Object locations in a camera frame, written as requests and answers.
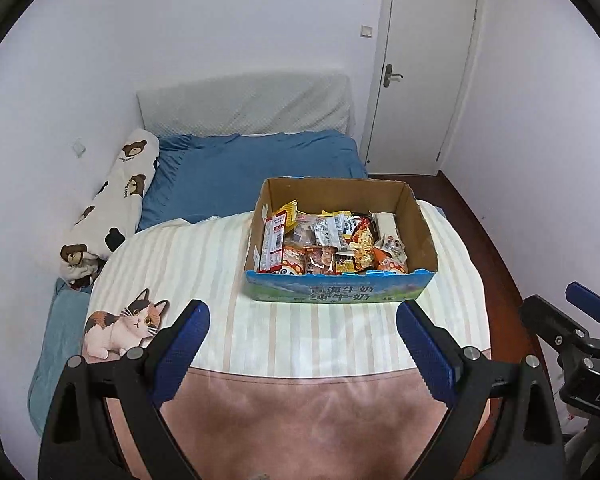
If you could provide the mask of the orange panda snack packet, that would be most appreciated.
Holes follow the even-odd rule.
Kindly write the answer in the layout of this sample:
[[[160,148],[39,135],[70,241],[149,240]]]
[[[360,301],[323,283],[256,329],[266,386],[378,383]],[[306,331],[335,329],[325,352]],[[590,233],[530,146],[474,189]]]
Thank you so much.
[[[407,254],[399,237],[384,235],[374,245],[377,270],[394,274],[407,274]]]

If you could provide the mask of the white wafer packet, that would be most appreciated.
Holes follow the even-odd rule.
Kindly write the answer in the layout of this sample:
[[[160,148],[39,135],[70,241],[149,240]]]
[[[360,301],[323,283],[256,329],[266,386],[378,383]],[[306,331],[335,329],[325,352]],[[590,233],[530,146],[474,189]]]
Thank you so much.
[[[392,212],[373,212],[374,223],[377,231],[375,246],[387,250],[396,242],[400,242],[400,234],[396,226],[396,217]]]

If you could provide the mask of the Korean cheese noodle packet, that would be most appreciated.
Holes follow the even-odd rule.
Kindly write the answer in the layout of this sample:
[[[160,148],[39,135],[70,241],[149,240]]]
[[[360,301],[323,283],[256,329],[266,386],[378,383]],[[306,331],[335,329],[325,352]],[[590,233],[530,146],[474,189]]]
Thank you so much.
[[[372,227],[372,218],[364,216],[354,229],[349,248],[353,252],[353,261],[356,272],[373,269],[376,258],[374,253],[375,237]]]

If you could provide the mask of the silver white snack packet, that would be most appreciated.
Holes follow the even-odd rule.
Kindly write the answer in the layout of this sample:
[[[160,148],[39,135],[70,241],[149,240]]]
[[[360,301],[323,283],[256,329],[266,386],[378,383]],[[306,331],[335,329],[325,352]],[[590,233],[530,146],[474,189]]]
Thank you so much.
[[[336,249],[343,248],[339,217],[333,214],[321,214],[321,216],[321,220],[314,226],[317,245]]]

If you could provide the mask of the red white spicy strip packet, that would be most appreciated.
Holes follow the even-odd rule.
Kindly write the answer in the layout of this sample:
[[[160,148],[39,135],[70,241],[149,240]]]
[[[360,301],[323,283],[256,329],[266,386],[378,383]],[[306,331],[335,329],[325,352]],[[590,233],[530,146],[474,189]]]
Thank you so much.
[[[284,235],[287,214],[279,211],[265,221],[259,271],[277,272],[283,265]]]

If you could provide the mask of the yellow snack bag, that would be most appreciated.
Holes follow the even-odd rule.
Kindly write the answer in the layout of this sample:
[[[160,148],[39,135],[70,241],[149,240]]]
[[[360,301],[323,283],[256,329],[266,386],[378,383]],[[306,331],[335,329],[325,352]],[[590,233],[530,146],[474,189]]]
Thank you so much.
[[[279,207],[275,211],[275,215],[279,216],[280,214],[282,214],[285,217],[284,232],[289,233],[294,229],[294,227],[297,224],[298,202],[296,200],[291,200],[284,206]]]

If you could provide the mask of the clear yellow cracker packet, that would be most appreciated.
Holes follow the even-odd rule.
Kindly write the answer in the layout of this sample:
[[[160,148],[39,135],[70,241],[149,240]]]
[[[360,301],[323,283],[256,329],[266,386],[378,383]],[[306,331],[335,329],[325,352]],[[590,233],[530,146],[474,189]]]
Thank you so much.
[[[291,244],[299,247],[316,246],[317,240],[314,226],[321,218],[320,214],[307,214],[306,212],[299,211],[296,223],[287,236]]]

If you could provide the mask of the bear print long pillow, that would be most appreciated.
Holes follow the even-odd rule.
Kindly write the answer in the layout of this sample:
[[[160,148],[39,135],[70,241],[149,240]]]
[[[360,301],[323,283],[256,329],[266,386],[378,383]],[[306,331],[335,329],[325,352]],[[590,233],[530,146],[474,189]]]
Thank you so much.
[[[104,184],[62,242],[60,277],[68,285],[93,284],[105,262],[135,234],[158,158],[158,138],[144,129],[132,131]]]

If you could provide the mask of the brown snack packet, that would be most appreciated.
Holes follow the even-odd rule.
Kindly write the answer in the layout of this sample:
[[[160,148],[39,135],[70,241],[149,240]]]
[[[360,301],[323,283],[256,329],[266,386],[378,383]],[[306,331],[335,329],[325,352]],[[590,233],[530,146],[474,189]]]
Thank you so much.
[[[304,250],[306,274],[335,275],[337,249],[330,246],[308,246]]]

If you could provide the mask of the cardboard milk box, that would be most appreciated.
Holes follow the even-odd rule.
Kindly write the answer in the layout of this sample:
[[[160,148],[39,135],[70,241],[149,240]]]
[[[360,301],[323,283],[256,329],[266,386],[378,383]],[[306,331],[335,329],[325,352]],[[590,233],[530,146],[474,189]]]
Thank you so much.
[[[245,258],[253,299],[415,299],[437,270],[430,229],[404,182],[268,178],[262,184]]]

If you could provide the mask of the blue bed sheet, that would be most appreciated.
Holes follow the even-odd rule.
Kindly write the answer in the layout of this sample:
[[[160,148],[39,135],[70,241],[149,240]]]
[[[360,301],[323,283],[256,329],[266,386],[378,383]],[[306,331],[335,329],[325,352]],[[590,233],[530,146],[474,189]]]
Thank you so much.
[[[160,140],[157,171],[143,199],[137,229],[184,219],[201,222],[250,211],[264,180],[272,177],[368,177],[355,142],[332,130],[272,136],[188,134]],[[56,281],[41,355],[28,392],[34,430],[42,434],[50,401],[66,359],[80,348],[79,318],[91,289]]]

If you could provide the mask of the white door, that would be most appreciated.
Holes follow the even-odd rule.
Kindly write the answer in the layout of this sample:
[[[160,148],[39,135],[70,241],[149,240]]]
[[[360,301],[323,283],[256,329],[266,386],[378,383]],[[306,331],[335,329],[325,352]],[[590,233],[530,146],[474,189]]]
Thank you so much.
[[[389,0],[378,88],[362,147],[371,174],[431,176],[475,58],[483,0]],[[385,65],[404,76],[382,86]]]

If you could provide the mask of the grey padded headboard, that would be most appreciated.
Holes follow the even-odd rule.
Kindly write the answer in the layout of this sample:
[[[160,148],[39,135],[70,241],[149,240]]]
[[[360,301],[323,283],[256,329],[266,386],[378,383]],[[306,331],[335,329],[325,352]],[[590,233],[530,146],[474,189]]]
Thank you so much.
[[[336,72],[252,72],[137,92],[146,130],[166,138],[264,136],[354,124],[349,77]]]

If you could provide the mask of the wall socket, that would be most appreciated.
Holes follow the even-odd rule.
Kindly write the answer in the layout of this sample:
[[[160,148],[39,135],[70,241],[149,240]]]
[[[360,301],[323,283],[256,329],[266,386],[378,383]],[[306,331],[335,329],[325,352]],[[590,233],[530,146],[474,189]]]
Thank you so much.
[[[86,152],[86,147],[82,144],[81,141],[76,140],[72,144],[72,150],[77,158],[81,158]]]

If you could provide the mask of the wall light switch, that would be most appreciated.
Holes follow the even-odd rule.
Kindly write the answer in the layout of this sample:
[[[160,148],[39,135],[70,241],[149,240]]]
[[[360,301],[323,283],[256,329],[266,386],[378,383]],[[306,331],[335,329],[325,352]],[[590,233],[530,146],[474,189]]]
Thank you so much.
[[[373,37],[373,29],[370,26],[361,26],[360,36],[363,38],[372,38]]]

